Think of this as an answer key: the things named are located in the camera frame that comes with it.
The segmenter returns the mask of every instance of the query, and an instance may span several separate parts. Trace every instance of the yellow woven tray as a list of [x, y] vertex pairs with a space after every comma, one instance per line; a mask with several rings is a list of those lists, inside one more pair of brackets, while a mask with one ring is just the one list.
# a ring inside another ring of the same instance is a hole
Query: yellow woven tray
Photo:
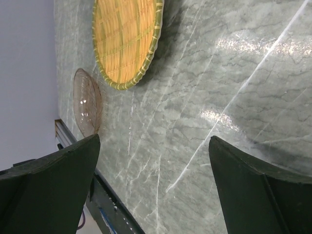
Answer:
[[104, 79], [125, 90], [142, 79], [157, 48], [163, 0], [95, 0], [93, 45]]

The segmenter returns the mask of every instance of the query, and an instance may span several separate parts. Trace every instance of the marble countertop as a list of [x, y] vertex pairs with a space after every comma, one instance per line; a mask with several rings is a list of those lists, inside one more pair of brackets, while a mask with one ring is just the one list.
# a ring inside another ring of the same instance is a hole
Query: marble countertop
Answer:
[[55, 0], [59, 114], [77, 139], [73, 78], [100, 85], [97, 168], [147, 234], [227, 233], [208, 144], [216, 135], [312, 175], [312, 2], [166, 0], [146, 76], [109, 87], [93, 53], [92, 0]]

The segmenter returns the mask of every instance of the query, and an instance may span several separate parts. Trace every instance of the wall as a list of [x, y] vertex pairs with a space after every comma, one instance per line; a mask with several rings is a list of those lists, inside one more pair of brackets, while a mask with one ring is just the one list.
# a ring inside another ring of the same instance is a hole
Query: wall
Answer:
[[53, 0], [0, 1], [0, 170], [56, 150]]

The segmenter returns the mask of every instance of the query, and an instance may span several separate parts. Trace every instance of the brown transparent bowl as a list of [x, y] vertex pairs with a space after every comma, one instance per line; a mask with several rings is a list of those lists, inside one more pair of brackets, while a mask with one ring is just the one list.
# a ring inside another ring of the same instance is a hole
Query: brown transparent bowl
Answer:
[[96, 81], [82, 68], [74, 77], [74, 114], [84, 137], [98, 133], [102, 117], [102, 96]]

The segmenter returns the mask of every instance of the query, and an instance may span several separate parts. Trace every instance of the marble table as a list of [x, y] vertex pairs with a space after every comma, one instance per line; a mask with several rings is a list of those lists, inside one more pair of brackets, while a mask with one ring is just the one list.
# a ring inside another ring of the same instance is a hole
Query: marble table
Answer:
[[82, 67], [106, 105], [97, 168], [147, 234], [227, 233], [208, 144], [219, 136], [312, 175], [312, 2], [166, 0], [143, 80], [109, 87], [93, 53], [92, 0], [55, 0], [59, 114], [77, 139]]

